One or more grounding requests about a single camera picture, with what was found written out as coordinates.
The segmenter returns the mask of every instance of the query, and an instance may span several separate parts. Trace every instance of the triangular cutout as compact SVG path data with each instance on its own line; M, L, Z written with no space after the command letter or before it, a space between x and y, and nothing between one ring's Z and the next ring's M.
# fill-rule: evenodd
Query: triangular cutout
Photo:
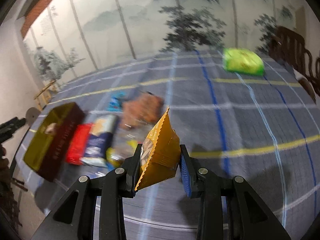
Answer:
M263 212L249 192L244 192L244 198L247 203L249 218L252 224L266 221L268 219L267 215Z
M68 199L59 207L57 212L53 215L53 219L65 224L71 224L73 213L75 211L79 192L74 191L70 194Z

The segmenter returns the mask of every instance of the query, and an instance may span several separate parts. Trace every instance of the red package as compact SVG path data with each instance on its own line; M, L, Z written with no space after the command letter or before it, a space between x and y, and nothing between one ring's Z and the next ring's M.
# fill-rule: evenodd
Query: red package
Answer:
M66 162L81 165L80 158L83 157L89 132L93 123L80 124L77 126L75 134L67 151Z

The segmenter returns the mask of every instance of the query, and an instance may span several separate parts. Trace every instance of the yellow packet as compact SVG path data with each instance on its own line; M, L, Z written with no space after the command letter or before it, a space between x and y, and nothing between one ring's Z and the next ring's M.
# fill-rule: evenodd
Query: yellow packet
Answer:
M141 148L140 178L135 190L176 175L180 161L180 139L171 128L169 108L150 130Z

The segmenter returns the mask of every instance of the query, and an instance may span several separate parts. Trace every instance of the wall mural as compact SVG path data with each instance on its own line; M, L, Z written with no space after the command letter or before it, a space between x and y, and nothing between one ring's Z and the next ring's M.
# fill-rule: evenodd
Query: wall mural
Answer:
M290 0L119 0L119 3L129 36L124 32L114 0L53 0L51 16L43 17L40 25L35 22L31 26L35 34L28 32L24 40L42 80L67 82L94 71L89 67L92 64L106 68L135 56L168 51L241 47L267 54L277 25L295 28L293 15L297 10ZM74 23L68 28L69 33L62 33L65 25L74 21L74 13L78 26ZM56 33L52 32L52 25L57 26ZM61 45L51 44L54 34L58 40L62 36Z

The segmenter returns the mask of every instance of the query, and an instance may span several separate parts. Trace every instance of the floor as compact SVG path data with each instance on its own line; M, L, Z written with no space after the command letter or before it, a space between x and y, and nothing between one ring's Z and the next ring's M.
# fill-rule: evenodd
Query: floor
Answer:
M13 177L18 180L23 180L23 176L18 166L14 170ZM19 221L22 227L19 226L19 236L22 240L31 239L32 235L44 220L45 215L36 206L34 197L30 192L25 192L15 185L12 185L14 199L18 202L20 208Z

